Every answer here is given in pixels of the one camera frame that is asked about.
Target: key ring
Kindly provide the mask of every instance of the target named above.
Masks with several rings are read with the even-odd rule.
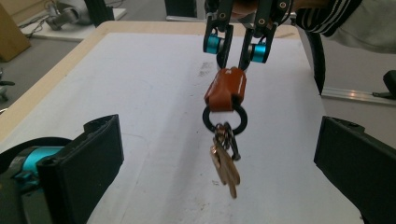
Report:
[[[241,123],[239,124],[239,126],[235,129],[233,129],[233,134],[237,135],[240,134],[241,132],[243,132],[246,127],[248,126],[248,114],[245,111],[244,107],[242,107],[239,104],[233,104],[233,110],[236,111],[236,113],[238,113],[239,117],[241,118]],[[209,118],[209,114],[210,114],[210,108],[209,105],[207,105],[205,107],[204,113],[202,114],[202,119],[204,121],[204,125],[206,126],[206,128],[214,133],[216,130],[215,125],[213,125],[212,121],[210,121]]]

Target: whiteboard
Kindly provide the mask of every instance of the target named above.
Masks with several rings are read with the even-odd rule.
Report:
[[[242,40],[233,39],[229,66]],[[201,119],[217,73],[202,43],[200,35],[107,35],[1,150],[41,136],[73,139],[84,123],[119,114],[125,161],[89,223],[363,223],[313,162],[325,112],[299,40],[274,40],[268,62],[247,70],[248,125],[236,136],[241,184],[231,198]]]

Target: striped sleeve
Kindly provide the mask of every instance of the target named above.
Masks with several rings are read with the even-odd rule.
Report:
[[[327,8],[301,8],[296,23],[306,31],[331,36],[360,4],[361,0],[330,0]]]

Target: table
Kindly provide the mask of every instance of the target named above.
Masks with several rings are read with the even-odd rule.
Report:
[[[362,223],[313,163],[324,109],[298,39],[277,39],[267,64],[247,70],[238,199],[219,184],[212,133],[201,121],[217,71],[214,55],[202,53],[204,29],[104,23],[0,117],[7,121],[2,147],[74,138],[83,123],[117,113],[125,161],[89,223]],[[232,52],[241,43],[236,37]],[[229,64],[237,61],[232,53]],[[211,118],[238,122],[228,114]]]

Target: gray floor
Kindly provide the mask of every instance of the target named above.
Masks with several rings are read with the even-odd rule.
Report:
[[[120,7],[127,10],[127,14],[122,18],[123,21],[165,21],[166,10],[164,1],[125,0]],[[32,38],[31,44],[32,47],[11,62],[0,63],[0,67],[4,68],[3,80],[16,82],[16,86],[8,87],[9,101],[0,100],[0,109],[7,108],[15,102],[78,43]],[[331,63],[334,59],[341,61],[334,62],[335,64],[332,67],[343,67],[348,64],[351,56],[341,53],[343,49],[338,49],[333,44],[325,47],[325,52],[331,54],[330,57],[327,57],[328,63]],[[395,57],[391,57],[393,58],[390,59],[390,62],[395,62],[393,60]],[[370,60],[374,60],[371,66],[382,68],[377,73],[364,75],[367,65],[366,67],[359,66],[359,63],[365,65],[366,62],[356,59],[354,63],[361,69],[359,72],[347,70],[344,73],[334,73],[330,69],[328,70],[327,84],[332,87],[346,87],[363,91],[385,90],[382,84],[382,76],[385,74],[383,60],[376,60],[376,58],[377,56],[374,56]],[[393,65],[394,63],[389,63],[387,69],[396,69]],[[395,106],[370,105],[334,99],[323,99],[323,104],[328,116],[356,122],[366,127],[366,132],[373,137],[392,147],[396,147],[396,138],[394,137],[396,130]]]

